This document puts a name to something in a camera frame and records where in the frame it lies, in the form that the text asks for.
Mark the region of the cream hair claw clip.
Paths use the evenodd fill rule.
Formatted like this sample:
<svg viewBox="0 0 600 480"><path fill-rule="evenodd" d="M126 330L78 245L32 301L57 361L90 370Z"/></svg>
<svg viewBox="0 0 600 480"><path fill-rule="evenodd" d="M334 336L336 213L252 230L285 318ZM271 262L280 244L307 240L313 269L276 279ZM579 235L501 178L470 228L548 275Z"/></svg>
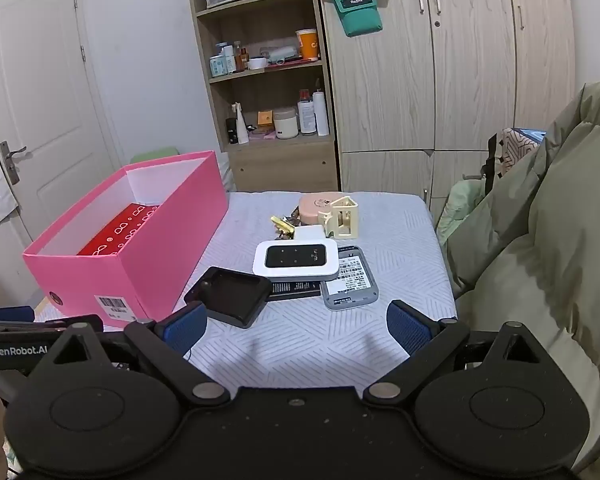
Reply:
<svg viewBox="0 0 600 480"><path fill-rule="evenodd" d="M349 195L332 200L317 214L327 238L355 240L360 227L358 203Z"/></svg>

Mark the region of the red booklet in box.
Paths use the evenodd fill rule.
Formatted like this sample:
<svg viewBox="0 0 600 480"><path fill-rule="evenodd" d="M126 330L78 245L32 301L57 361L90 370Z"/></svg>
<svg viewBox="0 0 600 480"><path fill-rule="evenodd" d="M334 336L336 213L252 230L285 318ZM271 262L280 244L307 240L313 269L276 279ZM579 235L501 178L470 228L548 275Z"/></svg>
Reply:
<svg viewBox="0 0 600 480"><path fill-rule="evenodd" d="M158 209L156 205L130 203L104 226L79 252L79 256L115 255Z"/></svg>

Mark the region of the white cream jar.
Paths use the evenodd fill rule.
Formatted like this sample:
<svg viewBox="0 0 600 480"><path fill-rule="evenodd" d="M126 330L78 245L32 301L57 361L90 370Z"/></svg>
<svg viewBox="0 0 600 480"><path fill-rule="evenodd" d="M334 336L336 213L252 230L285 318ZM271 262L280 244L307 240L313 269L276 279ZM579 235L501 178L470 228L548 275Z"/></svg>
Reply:
<svg viewBox="0 0 600 480"><path fill-rule="evenodd" d="M273 110L276 138L293 139L299 134L297 111L294 107L281 107Z"/></svg>

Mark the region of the bunch of keys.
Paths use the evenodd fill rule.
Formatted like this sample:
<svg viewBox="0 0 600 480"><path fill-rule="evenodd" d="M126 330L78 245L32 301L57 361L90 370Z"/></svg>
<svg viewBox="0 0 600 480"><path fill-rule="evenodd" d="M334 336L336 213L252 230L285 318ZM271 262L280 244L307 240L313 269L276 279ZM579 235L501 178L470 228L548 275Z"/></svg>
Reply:
<svg viewBox="0 0 600 480"><path fill-rule="evenodd" d="M291 223L294 227L296 227L296 226L303 226L303 223L301 222L298 214L292 214L291 216L278 217L278 218L286 220L287 222ZM277 231L276 228L275 228L275 231L277 233L277 237L280 240L292 240L294 238L294 234L289 235L289 234L286 234L286 233L282 233L282 232Z"/></svg>

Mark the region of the light green garment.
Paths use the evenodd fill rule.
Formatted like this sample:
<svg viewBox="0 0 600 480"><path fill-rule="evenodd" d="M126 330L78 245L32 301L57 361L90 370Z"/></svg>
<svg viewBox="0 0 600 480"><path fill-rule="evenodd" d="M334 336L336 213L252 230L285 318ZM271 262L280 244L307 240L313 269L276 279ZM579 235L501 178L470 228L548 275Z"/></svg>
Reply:
<svg viewBox="0 0 600 480"><path fill-rule="evenodd" d="M452 186L436 227L440 245L449 239L483 200L486 196L485 185L485 180L469 179L460 180Z"/></svg>

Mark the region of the pink round tape measure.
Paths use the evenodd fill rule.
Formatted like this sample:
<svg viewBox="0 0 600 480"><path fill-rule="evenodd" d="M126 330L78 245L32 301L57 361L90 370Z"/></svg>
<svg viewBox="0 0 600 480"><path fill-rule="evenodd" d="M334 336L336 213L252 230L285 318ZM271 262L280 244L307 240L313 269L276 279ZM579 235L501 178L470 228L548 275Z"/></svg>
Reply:
<svg viewBox="0 0 600 480"><path fill-rule="evenodd" d="M299 218L303 224L317 224L318 214L330 209L330 204L343 196L340 192L302 194L299 200Z"/></svg>

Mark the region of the tall white bottle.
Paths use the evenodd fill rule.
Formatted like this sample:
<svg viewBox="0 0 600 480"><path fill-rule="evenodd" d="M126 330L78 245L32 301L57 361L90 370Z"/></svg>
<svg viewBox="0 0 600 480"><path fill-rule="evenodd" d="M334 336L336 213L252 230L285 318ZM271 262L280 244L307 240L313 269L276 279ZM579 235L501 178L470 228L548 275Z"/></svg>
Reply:
<svg viewBox="0 0 600 480"><path fill-rule="evenodd" d="M319 136L329 136L329 124L326 107L325 93L322 90L314 91L312 94L316 131Z"/></svg>

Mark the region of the black device back cover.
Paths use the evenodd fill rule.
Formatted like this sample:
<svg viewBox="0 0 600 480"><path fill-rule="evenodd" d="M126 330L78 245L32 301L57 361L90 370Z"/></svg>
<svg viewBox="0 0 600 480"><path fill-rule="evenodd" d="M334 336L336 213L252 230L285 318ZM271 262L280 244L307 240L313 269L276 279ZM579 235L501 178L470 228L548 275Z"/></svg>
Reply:
<svg viewBox="0 0 600 480"><path fill-rule="evenodd" d="M186 292L184 301L200 301L209 318L245 330L259 316L272 290L268 278L210 266Z"/></svg>

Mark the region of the teal pouch hanging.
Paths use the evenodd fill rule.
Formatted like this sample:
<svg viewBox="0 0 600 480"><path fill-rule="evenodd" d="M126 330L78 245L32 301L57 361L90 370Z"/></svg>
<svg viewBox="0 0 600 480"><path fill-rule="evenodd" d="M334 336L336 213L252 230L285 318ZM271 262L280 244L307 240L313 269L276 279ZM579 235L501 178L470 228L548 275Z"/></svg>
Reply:
<svg viewBox="0 0 600 480"><path fill-rule="evenodd" d="M382 23L377 0L332 0L347 37L380 32Z"/></svg>

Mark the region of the white wifi router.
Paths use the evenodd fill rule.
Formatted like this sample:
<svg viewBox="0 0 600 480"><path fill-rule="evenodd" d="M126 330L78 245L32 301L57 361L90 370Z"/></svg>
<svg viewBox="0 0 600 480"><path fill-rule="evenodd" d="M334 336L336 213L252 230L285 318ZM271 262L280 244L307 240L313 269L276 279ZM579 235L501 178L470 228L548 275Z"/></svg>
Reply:
<svg viewBox="0 0 600 480"><path fill-rule="evenodd" d="M330 281L339 272L334 240L269 240L258 245L252 272L272 282Z"/></svg>

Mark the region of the orange small box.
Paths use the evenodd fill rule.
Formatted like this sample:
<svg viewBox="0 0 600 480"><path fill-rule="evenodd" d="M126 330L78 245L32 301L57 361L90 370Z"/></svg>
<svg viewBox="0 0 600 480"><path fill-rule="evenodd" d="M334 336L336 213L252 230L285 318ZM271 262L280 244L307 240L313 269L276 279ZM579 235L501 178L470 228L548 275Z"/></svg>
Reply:
<svg viewBox="0 0 600 480"><path fill-rule="evenodd" d="M259 110L257 117L257 124L259 128L268 128L273 125L273 112L272 110Z"/></svg>

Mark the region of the white usb charger cube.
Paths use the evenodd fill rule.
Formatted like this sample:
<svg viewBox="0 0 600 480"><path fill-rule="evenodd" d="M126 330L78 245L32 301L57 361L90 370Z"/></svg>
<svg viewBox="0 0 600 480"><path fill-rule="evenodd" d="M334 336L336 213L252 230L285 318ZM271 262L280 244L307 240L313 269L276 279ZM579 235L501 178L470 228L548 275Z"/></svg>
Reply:
<svg viewBox="0 0 600 480"><path fill-rule="evenodd" d="M324 228L320 224L309 224L308 226L296 226L294 228L295 240L324 240L325 238Z"/></svg>

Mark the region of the white spray bottle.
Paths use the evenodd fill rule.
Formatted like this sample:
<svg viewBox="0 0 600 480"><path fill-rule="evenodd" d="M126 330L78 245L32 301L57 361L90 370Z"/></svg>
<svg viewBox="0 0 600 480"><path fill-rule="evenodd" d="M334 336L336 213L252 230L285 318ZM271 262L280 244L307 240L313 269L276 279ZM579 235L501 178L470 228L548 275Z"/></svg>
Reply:
<svg viewBox="0 0 600 480"><path fill-rule="evenodd" d="M239 102L235 102L232 105L232 109L234 110L235 118L236 118L236 134L237 134L238 143L240 145L248 144L249 143L249 133L248 133L248 129L247 129L247 126L245 123L244 115L242 114L242 104L240 104Z"/></svg>

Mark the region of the wooden shelf unit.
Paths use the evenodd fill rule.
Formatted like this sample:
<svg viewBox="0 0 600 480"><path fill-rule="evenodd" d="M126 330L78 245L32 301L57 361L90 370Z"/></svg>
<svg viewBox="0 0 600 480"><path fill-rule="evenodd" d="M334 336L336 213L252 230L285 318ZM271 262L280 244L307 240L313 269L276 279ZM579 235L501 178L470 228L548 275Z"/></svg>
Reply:
<svg viewBox="0 0 600 480"><path fill-rule="evenodd" d="M208 8L189 0L204 83L220 149L241 191L335 191L339 186L328 55L318 0L237 0ZM304 60L297 32L315 28L320 58ZM325 93L329 136L305 136L299 91ZM249 143L240 145L232 105L242 104ZM276 138L274 122L259 128L259 110L294 107L299 134Z"/></svg>

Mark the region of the orange paper cup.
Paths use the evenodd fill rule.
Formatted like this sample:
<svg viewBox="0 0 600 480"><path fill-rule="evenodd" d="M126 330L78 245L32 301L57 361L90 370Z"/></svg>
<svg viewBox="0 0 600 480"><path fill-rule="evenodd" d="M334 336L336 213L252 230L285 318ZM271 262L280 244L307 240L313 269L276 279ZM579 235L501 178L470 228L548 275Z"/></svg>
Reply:
<svg viewBox="0 0 600 480"><path fill-rule="evenodd" d="M297 39L300 55L304 60L313 62L320 58L320 43L315 28L299 29Z"/></svg>

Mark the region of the black battery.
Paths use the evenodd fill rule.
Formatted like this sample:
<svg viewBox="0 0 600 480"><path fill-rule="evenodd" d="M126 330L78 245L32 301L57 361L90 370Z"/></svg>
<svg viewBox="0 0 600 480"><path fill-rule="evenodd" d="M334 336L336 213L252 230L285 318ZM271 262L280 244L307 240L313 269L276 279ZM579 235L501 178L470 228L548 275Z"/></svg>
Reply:
<svg viewBox="0 0 600 480"><path fill-rule="evenodd" d="M319 282L273 282L266 300L295 300L320 295L321 285Z"/></svg>

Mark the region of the pink cardboard box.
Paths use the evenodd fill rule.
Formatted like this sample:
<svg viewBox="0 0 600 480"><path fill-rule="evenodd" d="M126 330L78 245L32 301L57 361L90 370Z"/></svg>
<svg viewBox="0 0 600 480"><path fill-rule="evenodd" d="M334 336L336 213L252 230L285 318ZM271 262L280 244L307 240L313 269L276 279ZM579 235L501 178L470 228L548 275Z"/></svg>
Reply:
<svg viewBox="0 0 600 480"><path fill-rule="evenodd" d="M130 203L158 209L115 255L78 252ZM52 223L22 256L65 316L108 326L170 314L228 209L213 152L123 167Z"/></svg>

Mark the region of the yellow starfish hair clip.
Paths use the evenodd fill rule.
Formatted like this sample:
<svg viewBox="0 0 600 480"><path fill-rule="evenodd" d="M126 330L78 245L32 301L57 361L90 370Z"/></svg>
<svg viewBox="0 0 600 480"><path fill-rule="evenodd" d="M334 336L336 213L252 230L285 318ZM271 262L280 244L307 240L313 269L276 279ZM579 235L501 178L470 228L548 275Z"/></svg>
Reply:
<svg viewBox="0 0 600 480"><path fill-rule="evenodd" d="M276 227L276 230L282 233L286 233L289 235L294 234L294 226L287 222L284 219L278 218L276 216L272 216L270 218L270 220L272 221L272 223L274 224L274 226Z"/></svg>

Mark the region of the patterned tote bag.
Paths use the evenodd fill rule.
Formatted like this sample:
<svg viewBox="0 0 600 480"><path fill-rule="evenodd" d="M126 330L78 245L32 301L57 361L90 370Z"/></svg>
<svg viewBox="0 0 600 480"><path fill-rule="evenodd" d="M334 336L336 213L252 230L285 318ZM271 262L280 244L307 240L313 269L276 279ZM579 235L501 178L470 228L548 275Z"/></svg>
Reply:
<svg viewBox="0 0 600 480"><path fill-rule="evenodd" d="M543 130L506 128L494 133L488 141L488 157L483 165L486 178L501 179L544 140Z"/></svg>

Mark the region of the olive green puffer jacket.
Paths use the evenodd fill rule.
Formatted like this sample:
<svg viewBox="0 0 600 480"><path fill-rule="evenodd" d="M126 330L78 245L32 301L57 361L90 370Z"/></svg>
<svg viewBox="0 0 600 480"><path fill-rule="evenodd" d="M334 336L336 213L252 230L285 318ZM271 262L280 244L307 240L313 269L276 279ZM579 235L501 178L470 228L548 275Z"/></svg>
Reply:
<svg viewBox="0 0 600 480"><path fill-rule="evenodd" d="M532 331L588 408L574 464L600 479L600 81L497 180L445 241L457 312L475 330Z"/></svg>

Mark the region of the white bottle red cap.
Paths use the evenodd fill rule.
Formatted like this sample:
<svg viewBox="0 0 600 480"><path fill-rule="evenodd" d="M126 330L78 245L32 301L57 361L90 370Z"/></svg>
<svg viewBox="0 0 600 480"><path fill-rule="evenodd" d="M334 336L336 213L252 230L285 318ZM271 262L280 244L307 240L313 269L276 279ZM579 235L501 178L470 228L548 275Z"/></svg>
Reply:
<svg viewBox="0 0 600 480"><path fill-rule="evenodd" d="M317 133L314 105L308 89L299 91L298 118L302 134L308 136Z"/></svg>

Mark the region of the light wood wardrobe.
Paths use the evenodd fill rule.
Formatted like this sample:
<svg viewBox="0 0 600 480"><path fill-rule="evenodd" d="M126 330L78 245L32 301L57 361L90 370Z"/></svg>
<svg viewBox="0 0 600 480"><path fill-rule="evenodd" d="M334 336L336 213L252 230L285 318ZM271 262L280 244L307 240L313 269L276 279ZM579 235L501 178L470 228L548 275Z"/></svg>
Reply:
<svg viewBox="0 0 600 480"><path fill-rule="evenodd" d="M573 96L571 0L376 0L381 30L356 37L321 4L347 192L440 207L490 136L543 130Z"/></svg>

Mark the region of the white door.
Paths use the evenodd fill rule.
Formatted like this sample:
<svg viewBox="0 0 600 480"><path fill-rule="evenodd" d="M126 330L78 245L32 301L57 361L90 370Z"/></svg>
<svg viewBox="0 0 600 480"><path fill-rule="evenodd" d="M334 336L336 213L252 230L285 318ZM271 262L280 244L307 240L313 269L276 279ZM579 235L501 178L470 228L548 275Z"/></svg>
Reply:
<svg viewBox="0 0 600 480"><path fill-rule="evenodd" d="M0 306L38 292L24 248L116 169L77 3L0 0L0 159L18 204L0 223Z"/></svg>

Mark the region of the grey router body with label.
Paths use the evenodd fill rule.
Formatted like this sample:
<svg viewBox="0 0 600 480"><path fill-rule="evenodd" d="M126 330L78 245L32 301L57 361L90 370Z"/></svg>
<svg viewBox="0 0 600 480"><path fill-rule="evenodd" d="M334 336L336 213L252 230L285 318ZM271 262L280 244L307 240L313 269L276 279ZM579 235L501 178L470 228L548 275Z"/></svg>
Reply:
<svg viewBox="0 0 600 480"><path fill-rule="evenodd" d="M370 272L362 249L343 246L338 249L339 271L336 278L321 282L321 294L329 310L338 311L372 304L379 288Z"/></svg>

